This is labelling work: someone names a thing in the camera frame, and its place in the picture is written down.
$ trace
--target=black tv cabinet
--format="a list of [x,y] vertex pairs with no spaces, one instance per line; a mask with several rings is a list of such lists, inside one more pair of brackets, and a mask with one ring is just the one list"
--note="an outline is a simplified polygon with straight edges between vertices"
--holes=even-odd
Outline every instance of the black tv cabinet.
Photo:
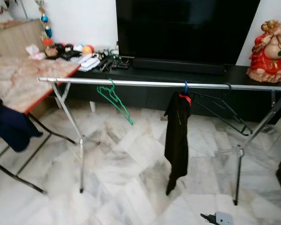
[[[117,69],[110,72],[100,72],[93,69],[88,72],[77,71],[72,77],[154,81],[154,82],[178,82],[184,83],[214,83],[214,84],[239,84],[260,86],[281,86],[280,83],[259,83],[251,80],[246,75],[247,67],[226,66],[224,75],[195,74],[186,72],[161,71],[153,69],[136,69],[130,66],[127,70]],[[72,84],[68,99],[86,100],[95,102],[107,101],[97,93],[97,85]],[[156,110],[166,110],[170,97],[174,91],[182,91],[182,88],[160,88],[160,87],[129,87],[116,86],[115,92],[123,104],[132,107],[142,107]],[[245,121],[260,122],[272,107],[271,91],[255,90],[217,90],[217,89],[193,89],[193,92],[223,98],[231,108]],[[276,101],[281,97],[281,92],[276,92]],[[193,104],[192,114],[213,116],[200,106]],[[281,110],[275,115],[270,123],[275,124],[281,117]]]

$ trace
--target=clothes drying rack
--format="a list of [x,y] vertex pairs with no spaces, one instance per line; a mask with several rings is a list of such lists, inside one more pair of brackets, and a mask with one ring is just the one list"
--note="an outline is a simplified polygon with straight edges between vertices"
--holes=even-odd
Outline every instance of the clothes drying rack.
[[[74,117],[69,110],[69,107],[65,103],[65,99],[67,97],[68,88],[64,93],[59,89],[59,83],[67,83],[67,87],[69,87],[72,83],[80,83],[80,84],[97,84],[97,85],[112,85],[110,80],[105,79],[86,79],[86,78],[48,78],[48,77],[39,77],[39,81],[49,82],[58,98],[63,110],[65,111],[67,117],[75,128],[80,141],[80,158],[81,158],[81,167],[80,167],[80,193],[83,192],[84,182],[83,182],[83,174],[84,174],[84,147],[83,140],[84,136],[82,135]],[[113,83],[115,85],[120,86],[141,86],[141,87],[185,87],[185,83],[176,83],[176,82],[143,82],[143,81],[122,81],[122,80],[114,80]],[[272,92],[272,109],[265,116],[265,118],[257,125],[254,129],[253,133],[241,144],[238,145],[236,151],[238,152],[237,159],[237,180],[236,180],[236,189],[235,189],[235,198],[234,204],[238,204],[238,192],[239,192],[239,184],[240,184],[240,175],[241,175],[241,164],[242,158],[244,157],[244,150],[246,147],[252,142],[252,140],[259,134],[259,132],[263,129],[263,127],[273,118],[273,116],[281,109],[281,98],[275,102],[274,93],[276,91],[281,92],[281,87],[271,87],[271,86],[250,86],[250,85],[226,85],[226,84],[201,84],[201,83],[188,83],[188,88],[200,88],[200,89],[231,89],[231,90],[265,90]]]

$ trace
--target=white tile floor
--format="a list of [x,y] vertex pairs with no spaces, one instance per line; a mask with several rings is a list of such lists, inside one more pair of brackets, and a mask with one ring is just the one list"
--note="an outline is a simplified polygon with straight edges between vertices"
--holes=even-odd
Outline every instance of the white tile floor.
[[[189,118],[188,175],[166,196],[170,164],[163,156],[167,122],[160,121],[161,111],[130,108],[131,126],[111,105],[96,104],[95,113],[87,102],[72,103],[71,109],[86,135],[84,193],[79,193],[78,147],[51,137],[21,173],[47,195],[0,171],[0,225],[207,225],[200,213],[216,211],[230,213],[236,225],[281,225],[281,187],[275,177],[281,121],[247,149],[240,204],[234,206],[233,148],[245,137],[218,119]],[[42,122],[77,140],[62,110],[52,110]],[[17,171],[40,142],[33,139],[22,153],[8,150],[0,163]]]

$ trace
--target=green hanger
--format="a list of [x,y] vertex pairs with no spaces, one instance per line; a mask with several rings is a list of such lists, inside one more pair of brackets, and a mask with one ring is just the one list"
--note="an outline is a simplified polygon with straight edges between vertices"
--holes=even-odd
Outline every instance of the green hanger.
[[[110,101],[110,103],[112,103],[122,114],[123,116],[125,116],[126,120],[128,120],[128,122],[133,125],[133,121],[130,119],[130,115],[128,110],[126,109],[126,107],[122,104],[121,100],[118,98],[118,96],[116,95],[116,93],[114,92],[114,83],[112,81],[112,79],[109,78],[109,80],[112,82],[112,88],[106,88],[106,87],[97,87],[97,91],[100,95],[102,95],[104,98],[106,98],[108,101]],[[105,96],[102,93],[102,90],[105,90],[107,92],[109,92],[109,96],[112,98],[112,100],[110,100],[107,96]],[[125,109],[126,113],[124,113],[117,105],[116,103],[120,103],[120,105]]]

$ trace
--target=television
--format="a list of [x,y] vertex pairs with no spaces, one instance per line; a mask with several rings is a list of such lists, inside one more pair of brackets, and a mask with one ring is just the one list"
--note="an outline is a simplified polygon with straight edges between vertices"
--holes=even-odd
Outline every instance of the television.
[[121,56],[236,64],[260,0],[116,0]]

